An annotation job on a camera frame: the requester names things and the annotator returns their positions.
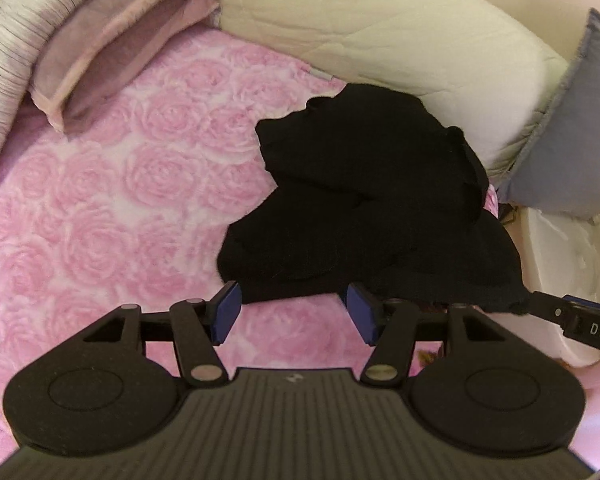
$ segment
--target white plastic container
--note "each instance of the white plastic container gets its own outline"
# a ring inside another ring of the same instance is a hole
[[[590,221],[519,208],[507,226],[522,260],[526,287],[600,303],[600,216]],[[557,325],[534,316],[491,314],[493,320],[552,358],[573,367],[600,360],[600,350],[565,338]]]

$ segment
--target pink rose pattern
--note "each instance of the pink rose pattern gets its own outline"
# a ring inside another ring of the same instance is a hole
[[[166,310],[218,290],[227,225],[274,189],[255,124],[344,87],[307,69],[194,27],[81,136],[23,104],[0,158],[0,402],[17,370],[119,304]],[[149,354],[174,371],[169,350]],[[231,372],[359,373],[370,352],[334,296],[245,307],[219,348]],[[14,448],[0,405],[0,461]]]

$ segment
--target pink pillow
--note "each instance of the pink pillow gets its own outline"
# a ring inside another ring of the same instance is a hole
[[[87,0],[40,53],[33,102],[56,130],[83,132],[171,36],[217,8],[216,0]]]

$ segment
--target gray cushion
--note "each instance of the gray cushion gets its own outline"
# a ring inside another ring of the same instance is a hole
[[[576,58],[499,186],[498,198],[585,219],[600,213],[600,13],[595,9]]]

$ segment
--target black cloth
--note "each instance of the black cloth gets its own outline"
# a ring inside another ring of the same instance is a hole
[[[245,303],[350,282],[491,311],[528,297],[515,246],[483,208],[484,168],[418,98],[349,84],[256,133],[278,188],[229,227],[218,256]]]

